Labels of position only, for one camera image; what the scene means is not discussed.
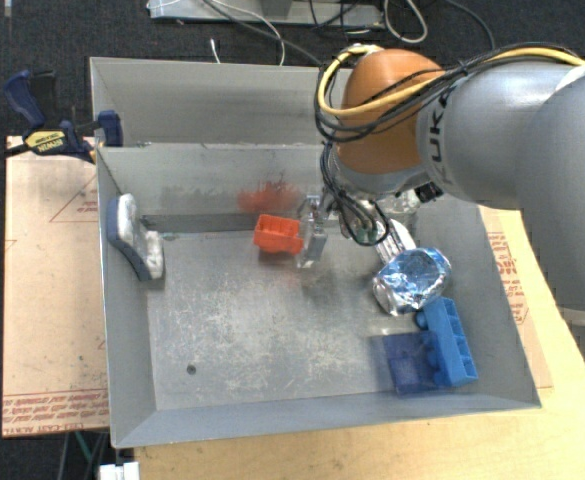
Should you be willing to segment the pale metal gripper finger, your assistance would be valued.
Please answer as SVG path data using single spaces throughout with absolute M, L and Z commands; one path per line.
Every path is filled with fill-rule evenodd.
M 319 225 L 306 223 L 303 227 L 303 245 L 296 257 L 296 266 L 300 269 L 310 268 L 321 259 L 327 243 L 327 233 Z
M 317 223 L 322 219 L 321 196 L 307 195 L 299 206 L 299 220 L 301 223 Z

